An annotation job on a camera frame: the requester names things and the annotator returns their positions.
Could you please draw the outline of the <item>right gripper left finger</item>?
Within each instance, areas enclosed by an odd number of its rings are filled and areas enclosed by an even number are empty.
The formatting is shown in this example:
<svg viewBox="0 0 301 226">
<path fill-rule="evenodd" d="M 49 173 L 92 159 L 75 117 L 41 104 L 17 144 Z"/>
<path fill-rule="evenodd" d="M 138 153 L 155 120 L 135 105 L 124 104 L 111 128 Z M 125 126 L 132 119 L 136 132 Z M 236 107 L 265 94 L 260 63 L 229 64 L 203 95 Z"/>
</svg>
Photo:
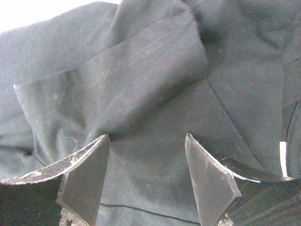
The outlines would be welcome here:
<svg viewBox="0 0 301 226">
<path fill-rule="evenodd" d="M 108 134 L 20 178 L 0 182 L 2 226 L 94 226 L 110 151 Z"/>
</svg>

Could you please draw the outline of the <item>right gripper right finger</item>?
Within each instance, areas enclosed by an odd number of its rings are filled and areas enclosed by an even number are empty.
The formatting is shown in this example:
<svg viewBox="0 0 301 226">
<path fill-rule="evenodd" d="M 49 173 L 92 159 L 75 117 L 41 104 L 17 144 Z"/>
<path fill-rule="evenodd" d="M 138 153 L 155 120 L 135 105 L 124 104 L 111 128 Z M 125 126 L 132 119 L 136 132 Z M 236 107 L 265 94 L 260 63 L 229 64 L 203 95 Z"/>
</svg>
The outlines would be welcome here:
<svg viewBox="0 0 301 226">
<path fill-rule="evenodd" d="M 207 151 L 191 134 L 185 151 L 203 226 L 298 226 L 301 181 Z"/>
</svg>

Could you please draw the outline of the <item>black t shirt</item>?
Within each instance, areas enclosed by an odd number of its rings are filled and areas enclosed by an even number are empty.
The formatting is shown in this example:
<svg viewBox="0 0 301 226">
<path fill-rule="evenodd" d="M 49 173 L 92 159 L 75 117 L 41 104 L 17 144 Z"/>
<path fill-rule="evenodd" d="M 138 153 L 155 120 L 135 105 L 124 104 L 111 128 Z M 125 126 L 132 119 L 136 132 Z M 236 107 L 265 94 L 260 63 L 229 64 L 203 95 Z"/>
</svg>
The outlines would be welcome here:
<svg viewBox="0 0 301 226">
<path fill-rule="evenodd" d="M 187 133 L 301 175 L 298 0 L 94 2 L 0 35 L 0 176 L 108 133 L 99 226 L 199 224 Z"/>
</svg>

